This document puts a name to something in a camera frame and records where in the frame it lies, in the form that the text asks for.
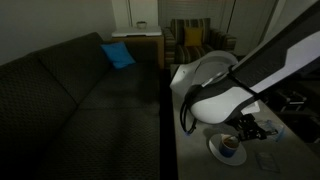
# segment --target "blue pillow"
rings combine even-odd
[[[121,69],[135,63],[124,42],[102,44],[101,47],[116,69]]]

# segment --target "yellow pillow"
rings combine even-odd
[[[184,46],[201,46],[203,28],[185,27]]]

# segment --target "saucer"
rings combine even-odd
[[[234,155],[228,158],[228,157],[224,157],[219,151],[220,141],[221,141],[221,134],[213,135],[209,141],[210,150],[217,159],[231,166],[238,166],[243,164],[246,161],[247,153],[244,147],[242,146],[241,142],[239,144],[237,151],[234,153]]]

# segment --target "table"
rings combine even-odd
[[[111,41],[154,41],[158,46],[158,66],[164,69],[164,36],[160,27],[149,27],[146,29],[121,28],[112,33]]]
[[[171,73],[177,68],[171,66]],[[226,180],[226,179],[320,179],[320,159],[298,138],[263,102],[258,101],[261,111],[254,113],[255,119],[270,119],[285,127],[279,142],[272,140],[243,141],[247,159],[239,166],[231,166],[219,161],[209,149],[209,139],[214,134],[231,131],[224,123],[210,125],[198,121],[197,128],[186,136],[179,121],[182,99],[172,92],[175,126],[178,177],[181,180]],[[192,120],[187,118],[187,126]],[[256,152],[271,153],[280,173],[260,169]]]

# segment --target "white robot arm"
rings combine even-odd
[[[240,63],[230,53],[213,51],[180,65],[170,88],[184,99],[181,111],[209,124],[230,120],[260,92],[320,60],[319,9],[317,2]]]

